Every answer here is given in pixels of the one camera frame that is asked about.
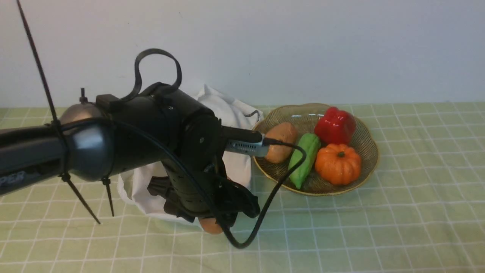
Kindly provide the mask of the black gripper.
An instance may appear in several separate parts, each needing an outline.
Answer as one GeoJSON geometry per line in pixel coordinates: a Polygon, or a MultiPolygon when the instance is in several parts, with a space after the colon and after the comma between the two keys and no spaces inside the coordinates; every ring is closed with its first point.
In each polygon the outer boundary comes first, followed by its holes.
{"type": "Polygon", "coordinates": [[[193,223],[196,218],[214,218],[216,209],[232,227],[239,213],[253,219],[261,212],[258,198],[227,176],[221,158],[213,158],[204,169],[192,170],[197,185],[173,161],[163,166],[167,175],[153,176],[147,190],[166,201],[163,210],[169,215],[193,223]]]}

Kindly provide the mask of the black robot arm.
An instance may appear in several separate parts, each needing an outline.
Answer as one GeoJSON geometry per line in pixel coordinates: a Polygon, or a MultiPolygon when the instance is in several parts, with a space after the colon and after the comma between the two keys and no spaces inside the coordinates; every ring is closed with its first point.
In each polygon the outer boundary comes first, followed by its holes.
{"type": "Polygon", "coordinates": [[[240,212],[258,216],[248,190],[247,151],[262,141],[253,120],[219,96],[165,95],[166,87],[153,84],[113,112],[75,104],[61,117],[63,137],[51,124],[1,130],[1,194],[64,173],[104,182],[134,170],[132,200],[144,213],[189,223],[213,218],[202,188],[229,226],[240,212]]]}

